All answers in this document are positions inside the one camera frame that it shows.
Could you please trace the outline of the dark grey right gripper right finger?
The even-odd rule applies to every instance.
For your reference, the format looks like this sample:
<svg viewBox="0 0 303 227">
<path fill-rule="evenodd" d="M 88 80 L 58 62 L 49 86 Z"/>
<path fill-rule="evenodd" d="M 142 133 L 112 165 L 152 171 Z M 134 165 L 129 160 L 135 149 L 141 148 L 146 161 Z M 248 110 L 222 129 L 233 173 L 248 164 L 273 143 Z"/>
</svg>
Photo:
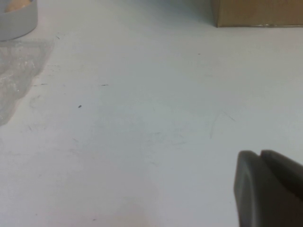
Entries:
<svg viewBox="0 0 303 227">
<path fill-rule="evenodd" d="M 303 188 L 303 166 L 273 150 L 263 150 L 263 161 L 287 189 Z"/>
</svg>

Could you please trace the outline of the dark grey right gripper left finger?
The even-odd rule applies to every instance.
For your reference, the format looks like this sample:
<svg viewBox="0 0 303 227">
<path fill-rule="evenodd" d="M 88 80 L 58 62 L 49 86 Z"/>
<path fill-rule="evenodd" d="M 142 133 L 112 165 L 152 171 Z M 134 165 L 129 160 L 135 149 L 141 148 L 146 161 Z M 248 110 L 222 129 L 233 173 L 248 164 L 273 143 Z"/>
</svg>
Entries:
<svg viewBox="0 0 303 227">
<path fill-rule="evenodd" d="M 260 155 L 238 154 L 234 195 L 241 227 L 301 227 L 303 189 L 287 189 Z"/>
</svg>

